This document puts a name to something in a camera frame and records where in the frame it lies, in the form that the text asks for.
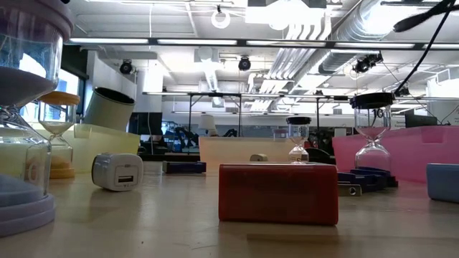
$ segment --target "hourglass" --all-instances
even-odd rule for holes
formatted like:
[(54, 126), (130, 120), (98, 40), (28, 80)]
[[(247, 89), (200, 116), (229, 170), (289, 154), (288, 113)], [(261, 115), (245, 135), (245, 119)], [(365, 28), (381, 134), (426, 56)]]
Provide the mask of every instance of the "hourglass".
[(356, 154), (356, 168), (378, 168), (390, 172), (390, 153), (381, 145), (384, 133), (390, 130), (390, 106), (394, 95), (388, 92), (358, 95), (351, 99), (355, 128), (366, 138), (366, 145)]
[(80, 97), (66, 92), (51, 92), (40, 97), (39, 122), (51, 133), (50, 178), (72, 178), (73, 148), (62, 134), (75, 124)]
[(311, 119), (307, 117), (287, 118), (288, 137), (295, 147), (289, 152), (288, 160), (292, 163), (306, 163), (309, 161), (309, 154), (304, 148), (304, 143), (309, 137), (309, 124)]

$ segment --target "ceiling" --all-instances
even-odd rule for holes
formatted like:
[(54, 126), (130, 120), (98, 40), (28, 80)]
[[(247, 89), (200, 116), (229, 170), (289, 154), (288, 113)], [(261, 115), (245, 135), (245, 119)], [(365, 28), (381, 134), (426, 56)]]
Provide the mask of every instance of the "ceiling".
[[(343, 0), (343, 7), (332, 13), (332, 24), (335, 24), (357, 0)], [(233, 1), (235, 6), (229, 8), (235, 14), (244, 14), (247, 0)], [(77, 28), (73, 37), (200, 37), (200, 38), (245, 38), (245, 39), (282, 39), (287, 31), (276, 31), (267, 24), (247, 24), (244, 18), (231, 15), (231, 22), (226, 29), (218, 29), (211, 23), (214, 6), (190, 5), (187, 12), (184, 4), (119, 4), (113, 2), (71, 1), (70, 8), (76, 16)], [(428, 41), (435, 31), (441, 16), (434, 17), (424, 24), (404, 33), (390, 33), (384, 40), (391, 41)], [(458, 42), (457, 24), (459, 16), (450, 15), (437, 37), (437, 42)], [(196, 47), (105, 47), (98, 50), (116, 52), (155, 52), (169, 71), (164, 84), (168, 90), (179, 85), (197, 85), (205, 80), (204, 73), (194, 67), (194, 50)], [(246, 82), (250, 72), (240, 72), (237, 68), (241, 55), (250, 56), (252, 71), (268, 70), (276, 58), (278, 49), (268, 48), (219, 48), (220, 56), (227, 58), (220, 70), (218, 80)], [(384, 63), (398, 80), (403, 80), (420, 58), (422, 52), (383, 51)], [(118, 65), (120, 59), (109, 60)], [(145, 60), (135, 65), (145, 67)], [(413, 95), (425, 93), (425, 79), (435, 75), (433, 72), (444, 70), (448, 65), (459, 65), (459, 53), (430, 52), (420, 70), (410, 80), (410, 92)], [(354, 92), (355, 89), (379, 90), (393, 85), (396, 79), (387, 68), (379, 64), (357, 80), (349, 75), (350, 67), (345, 67), (343, 75), (331, 77), (328, 91), (342, 88), (343, 92)]]

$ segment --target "table surface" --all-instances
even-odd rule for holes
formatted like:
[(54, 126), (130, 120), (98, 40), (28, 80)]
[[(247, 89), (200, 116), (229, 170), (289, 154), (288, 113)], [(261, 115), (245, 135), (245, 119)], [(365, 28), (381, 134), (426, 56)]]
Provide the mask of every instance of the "table surface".
[(337, 226), (219, 223), (216, 176), (161, 176), (113, 193), (90, 175), (51, 181), (55, 222), (0, 239), (0, 257), (457, 257), (459, 204), (425, 185), (339, 199)]

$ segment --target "red rectangular block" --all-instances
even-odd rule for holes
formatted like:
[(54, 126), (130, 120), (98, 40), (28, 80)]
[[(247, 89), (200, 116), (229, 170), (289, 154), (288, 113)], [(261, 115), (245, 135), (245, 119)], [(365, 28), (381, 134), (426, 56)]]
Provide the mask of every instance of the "red rectangular block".
[(222, 164), (221, 221), (338, 223), (338, 174), (325, 164)]

